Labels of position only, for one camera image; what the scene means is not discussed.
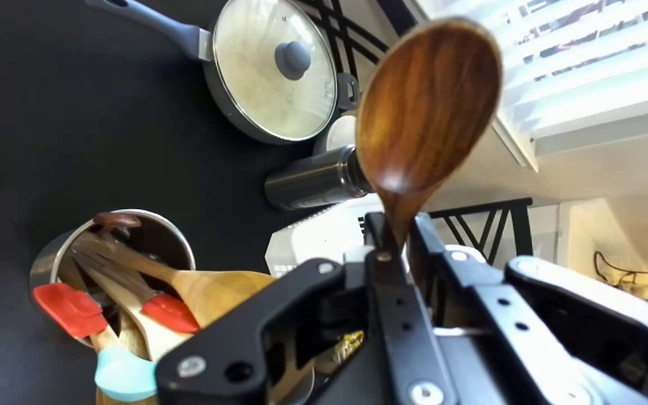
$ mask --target kitchen counter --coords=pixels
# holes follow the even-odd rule
[[[211,24],[211,5],[165,12]],[[147,207],[192,241],[200,268],[263,268],[283,225],[263,175],[309,144],[237,133],[200,66],[84,0],[0,0],[0,405],[92,403],[92,354],[30,297],[36,253],[98,209]]]

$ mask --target saucepan lid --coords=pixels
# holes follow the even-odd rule
[[[238,113],[273,137],[311,139],[332,119],[332,58],[294,5],[229,0],[211,34],[211,58]]]

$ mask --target window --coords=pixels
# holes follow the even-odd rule
[[[467,16],[497,38],[504,94],[495,130],[507,133],[522,160],[533,160],[533,144],[580,133],[611,139],[626,136],[617,124],[648,118],[648,0],[418,0],[418,7],[427,18]]]

